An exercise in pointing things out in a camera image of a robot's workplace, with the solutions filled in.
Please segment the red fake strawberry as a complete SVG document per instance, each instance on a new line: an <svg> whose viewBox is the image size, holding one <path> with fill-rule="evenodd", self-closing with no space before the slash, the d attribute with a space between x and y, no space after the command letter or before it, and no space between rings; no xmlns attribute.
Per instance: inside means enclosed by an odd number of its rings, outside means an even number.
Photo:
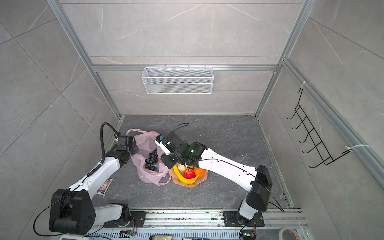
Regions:
<svg viewBox="0 0 384 240"><path fill-rule="evenodd" d="M184 171L184 178L185 179L194 179L196 177L194 170L185 170Z"/></svg>

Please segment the pink plastic bag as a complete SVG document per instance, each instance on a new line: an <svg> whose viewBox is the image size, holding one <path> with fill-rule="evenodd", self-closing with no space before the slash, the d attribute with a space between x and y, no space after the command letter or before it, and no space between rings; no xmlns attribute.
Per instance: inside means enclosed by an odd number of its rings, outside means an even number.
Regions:
<svg viewBox="0 0 384 240"><path fill-rule="evenodd" d="M131 129L127 131L127 135L134 137L139 148L139 152L132 156L132 162L137 168L140 180L157 186L168 184L172 177L168 168L160 161L164 152L156 144L159 133Z"/></svg>

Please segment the beige fake fruit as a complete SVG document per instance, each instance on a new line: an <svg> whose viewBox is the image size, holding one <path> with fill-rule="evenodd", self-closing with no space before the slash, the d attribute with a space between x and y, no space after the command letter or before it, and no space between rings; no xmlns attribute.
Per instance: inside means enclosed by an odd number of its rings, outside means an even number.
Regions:
<svg viewBox="0 0 384 240"><path fill-rule="evenodd" d="M186 167L184 165L181 165L181 164L177 164L177 168L179 170L179 172L181 174L184 174L185 170L186 170Z"/></svg>

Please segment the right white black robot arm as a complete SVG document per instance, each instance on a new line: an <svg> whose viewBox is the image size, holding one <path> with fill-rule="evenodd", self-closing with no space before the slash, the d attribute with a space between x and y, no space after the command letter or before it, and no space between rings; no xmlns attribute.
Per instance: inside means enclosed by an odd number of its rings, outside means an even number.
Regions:
<svg viewBox="0 0 384 240"><path fill-rule="evenodd" d="M247 191L245 200L233 217L235 223L250 224L256 214L267 210L273 184L265 166L250 167L237 163L201 143L188 144L174 132L169 133L167 137L157 136L155 143L164 152L161 161L169 169L177 164L188 169L197 167L221 175Z"/></svg>

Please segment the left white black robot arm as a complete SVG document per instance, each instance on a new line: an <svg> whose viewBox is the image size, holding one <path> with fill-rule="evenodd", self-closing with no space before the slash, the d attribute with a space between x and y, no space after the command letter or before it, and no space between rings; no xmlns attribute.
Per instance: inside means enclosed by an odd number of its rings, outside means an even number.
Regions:
<svg viewBox="0 0 384 240"><path fill-rule="evenodd" d="M139 152L132 136L119 136L117 144L95 168L67 189L52 196L49 230L55 233L85 235L92 227L107 222L125 226L132 216L127 204L94 207L92 199L103 183L134 154Z"/></svg>

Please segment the pink scalloped bowl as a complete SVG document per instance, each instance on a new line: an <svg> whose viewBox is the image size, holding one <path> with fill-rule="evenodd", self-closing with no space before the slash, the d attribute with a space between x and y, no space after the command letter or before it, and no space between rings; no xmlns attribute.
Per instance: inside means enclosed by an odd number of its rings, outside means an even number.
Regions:
<svg viewBox="0 0 384 240"><path fill-rule="evenodd" d="M208 178L208 171L199 168L194 170L184 168L181 171L178 166L174 166L172 169L169 169L169 173L176 185L188 188L193 188Z"/></svg>

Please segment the dark fake grapes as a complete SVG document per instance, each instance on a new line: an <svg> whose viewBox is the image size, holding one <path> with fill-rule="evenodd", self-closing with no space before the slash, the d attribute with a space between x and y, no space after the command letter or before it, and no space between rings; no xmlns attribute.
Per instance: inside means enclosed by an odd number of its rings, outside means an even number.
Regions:
<svg viewBox="0 0 384 240"><path fill-rule="evenodd" d="M145 169L157 172L159 170L159 158L157 150L153 150L149 153L148 157L145 159Z"/></svg>

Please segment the yellow fake banana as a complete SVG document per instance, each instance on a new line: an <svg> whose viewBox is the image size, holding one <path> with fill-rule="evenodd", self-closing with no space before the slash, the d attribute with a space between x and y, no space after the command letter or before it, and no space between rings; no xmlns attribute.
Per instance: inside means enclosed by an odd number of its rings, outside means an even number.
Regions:
<svg viewBox="0 0 384 240"><path fill-rule="evenodd" d="M184 184L191 185L194 184L199 177L195 177L194 179L185 179L181 173L179 172L178 168L176 165L173 166L173 171L176 174L177 178Z"/></svg>

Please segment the orange fake fruit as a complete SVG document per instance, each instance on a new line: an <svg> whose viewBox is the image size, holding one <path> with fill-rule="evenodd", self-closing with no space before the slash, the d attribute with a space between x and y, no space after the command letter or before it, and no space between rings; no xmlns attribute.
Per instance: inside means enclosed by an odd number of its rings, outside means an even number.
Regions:
<svg viewBox="0 0 384 240"><path fill-rule="evenodd" d="M194 168L194 173L196 177L202 178L205 175L206 171L201 168Z"/></svg>

